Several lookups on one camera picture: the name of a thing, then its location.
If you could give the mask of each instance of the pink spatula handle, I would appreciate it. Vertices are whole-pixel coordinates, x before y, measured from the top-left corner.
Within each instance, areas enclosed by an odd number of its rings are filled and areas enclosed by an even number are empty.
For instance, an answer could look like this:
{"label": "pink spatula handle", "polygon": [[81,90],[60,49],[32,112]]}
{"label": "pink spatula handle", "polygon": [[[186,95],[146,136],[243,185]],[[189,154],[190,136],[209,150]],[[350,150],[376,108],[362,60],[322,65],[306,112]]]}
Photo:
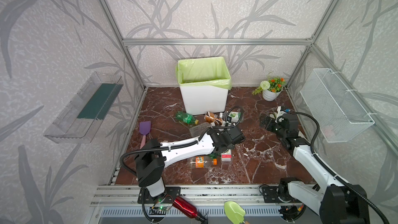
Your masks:
{"label": "pink spatula handle", "polygon": [[140,149],[141,149],[142,147],[144,147],[145,141],[146,141],[146,140],[147,140],[147,136],[146,136],[146,135],[142,136],[142,141],[141,141]]}

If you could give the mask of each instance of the white flower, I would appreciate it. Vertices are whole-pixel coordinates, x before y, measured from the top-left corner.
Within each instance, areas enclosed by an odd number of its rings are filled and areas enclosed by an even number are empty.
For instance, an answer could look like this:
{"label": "white flower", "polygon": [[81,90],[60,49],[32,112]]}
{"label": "white flower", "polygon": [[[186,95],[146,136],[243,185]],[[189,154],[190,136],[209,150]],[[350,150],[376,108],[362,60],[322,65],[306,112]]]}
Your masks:
{"label": "white flower", "polygon": [[268,88],[271,87],[271,84],[270,84],[268,81],[262,81],[262,82],[260,83],[260,87],[261,87],[263,90],[267,90]]}

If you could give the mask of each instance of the wall-mounted basket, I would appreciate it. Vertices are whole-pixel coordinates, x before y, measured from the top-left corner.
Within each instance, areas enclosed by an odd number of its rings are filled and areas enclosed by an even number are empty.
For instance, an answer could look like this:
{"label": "wall-mounted basket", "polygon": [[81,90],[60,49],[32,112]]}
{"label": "wall-mounted basket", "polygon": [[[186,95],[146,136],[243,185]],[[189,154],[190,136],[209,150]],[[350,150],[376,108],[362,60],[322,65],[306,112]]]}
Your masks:
{"label": "wall-mounted basket", "polygon": [[92,73],[44,136],[56,143],[90,143],[122,87],[120,75]]}
{"label": "wall-mounted basket", "polygon": [[329,143],[346,142],[375,122],[329,68],[316,68],[300,91]]}

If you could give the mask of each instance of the spatula head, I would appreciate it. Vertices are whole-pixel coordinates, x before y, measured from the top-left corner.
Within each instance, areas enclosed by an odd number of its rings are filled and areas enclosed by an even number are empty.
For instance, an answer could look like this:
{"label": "spatula head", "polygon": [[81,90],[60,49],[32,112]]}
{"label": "spatula head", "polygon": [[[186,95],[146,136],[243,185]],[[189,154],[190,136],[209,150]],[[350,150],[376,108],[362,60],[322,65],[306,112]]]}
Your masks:
{"label": "spatula head", "polygon": [[233,224],[239,224],[244,222],[245,210],[238,203],[233,201],[228,201],[224,203],[224,211],[226,216]]}
{"label": "spatula head", "polygon": [[140,133],[147,135],[150,131],[150,121],[140,122]]}

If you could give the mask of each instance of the green trash bag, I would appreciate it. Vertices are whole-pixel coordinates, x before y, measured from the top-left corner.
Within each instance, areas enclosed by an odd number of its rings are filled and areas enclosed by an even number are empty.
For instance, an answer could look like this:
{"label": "green trash bag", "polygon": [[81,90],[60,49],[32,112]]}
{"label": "green trash bag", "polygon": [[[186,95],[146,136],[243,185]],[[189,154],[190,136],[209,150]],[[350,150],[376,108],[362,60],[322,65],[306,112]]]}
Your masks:
{"label": "green trash bag", "polygon": [[230,90],[231,75],[224,57],[179,60],[176,77],[180,87],[215,86]]}

